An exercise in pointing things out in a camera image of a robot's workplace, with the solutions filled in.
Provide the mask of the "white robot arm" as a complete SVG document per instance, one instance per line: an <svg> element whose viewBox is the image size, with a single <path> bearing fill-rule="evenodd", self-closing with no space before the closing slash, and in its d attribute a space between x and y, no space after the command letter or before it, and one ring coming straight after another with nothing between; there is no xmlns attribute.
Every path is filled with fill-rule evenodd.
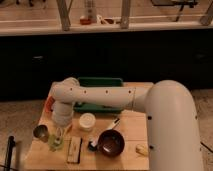
<svg viewBox="0 0 213 171"><path fill-rule="evenodd" d="M65 118L75 102L147 115L150 171L204 171L199 125L189 90L173 80L142 86L82 87L72 77L51 88L53 116Z"/></svg>

